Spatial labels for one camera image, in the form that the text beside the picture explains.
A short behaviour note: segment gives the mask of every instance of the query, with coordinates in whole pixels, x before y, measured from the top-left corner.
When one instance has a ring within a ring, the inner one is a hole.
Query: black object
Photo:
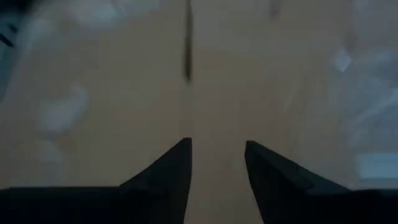
[[[185,138],[119,187],[2,190],[1,219],[5,223],[182,224],[191,173],[192,141]]]
[[[264,223],[382,223],[398,214],[398,191],[350,191],[254,142],[246,167]]]
[[[185,37],[184,37],[184,68],[183,74],[186,78],[186,81],[189,83],[192,79],[192,39],[193,39],[193,16],[192,16],[192,5],[191,1],[187,0],[186,2],[186,21],[185,21]]]

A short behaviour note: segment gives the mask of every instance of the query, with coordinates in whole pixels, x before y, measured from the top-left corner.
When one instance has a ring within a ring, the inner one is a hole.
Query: wooden floor
[[[262,223],[244,163],[249,139],[349,185],[352,157],[336,149],[338,117],[323,101],[349,2],[284,0],[278,13],[258,0],[192,5],[190,85],[183,0],[101,29],[79,25],[65,7],[38,12],[58,18],[61,35],[23,50],[14,71],[0,111],[1,185],[117,185],[187,136],[187,223]],[[68,99],[78,116],[53,116],[66,117],[65,127],[38,121]]]

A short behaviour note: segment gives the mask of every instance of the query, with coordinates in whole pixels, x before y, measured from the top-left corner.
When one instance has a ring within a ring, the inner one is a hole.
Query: blurry object
[[[191,0],[187,0],[187,15],[185,21],[185,38],[184,38],[184,69],[183,74],[187,79],[187,82],[191,82],[192,79],[192,39],[193,39],[193,15],[192,15],[192,5]]]
[[[89,95],[79,83],[72,83],[62,99],[43,102],[39,109],[37,128],[46,133],[60,134],[76,123],[88,108]]]
[[[397,10],[391,0],[354,2],[349,31],[332,59],[327,95],[319,89],[307,110],[303,147],[335,145],[333,157],[323,162],[341,158],[353,189],[398,187],[396,175],[380,172],[398,172],[382,159],[398,154]]]
[[[246,167],[264,223],[395,220],[398,190],[350,191],[252,141]]]
[[[0,207],[3,220],[17,222],[182,224],[191,174],[185,138],[119,187],[10,188],[0,190]]]

